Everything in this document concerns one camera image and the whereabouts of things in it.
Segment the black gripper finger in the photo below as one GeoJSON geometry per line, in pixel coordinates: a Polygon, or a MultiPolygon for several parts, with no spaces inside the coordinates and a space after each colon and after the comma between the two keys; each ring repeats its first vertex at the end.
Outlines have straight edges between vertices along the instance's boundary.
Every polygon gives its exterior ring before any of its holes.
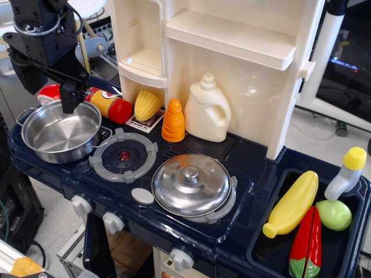
{"type": "Polygon", "coordinates": [[[89,98],[90,97],[90,87],[80,88],[79,92],[81,93],[82,98],[89,98]]]}
{"type": "Polygon", "coordinates": [[[74,83],[66,82],[59,88],[62,110],[65,114],[73,114],[74,109],[82,102],[82,94],[74,83]]]}

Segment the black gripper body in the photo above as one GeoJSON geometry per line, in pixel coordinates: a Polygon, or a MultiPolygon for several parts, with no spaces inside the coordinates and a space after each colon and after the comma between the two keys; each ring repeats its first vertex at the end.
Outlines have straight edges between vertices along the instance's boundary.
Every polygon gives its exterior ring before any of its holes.
{"type": "Polygon", "coordinates": [[[9,45],[12,66],[23,87],[35,95],[50,79],[58,84],[72,83],[88,88],[90,78],[75,55],[78,34],[55,30],[46,36],[26,36],[7,32],[2,38],[9,45]]]}

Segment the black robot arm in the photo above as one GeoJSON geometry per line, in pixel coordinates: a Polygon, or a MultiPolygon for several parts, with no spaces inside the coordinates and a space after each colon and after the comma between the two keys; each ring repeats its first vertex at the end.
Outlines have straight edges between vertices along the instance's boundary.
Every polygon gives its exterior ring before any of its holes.
{"type": "Polygon", "coordinates": [[[76,10],[67,1],[11,1],[14,32],[3,34],[13,69],[31,94],[48,80],[60,84],[65,114],[85,100],[89,73],[75,54],[76,10]]]}

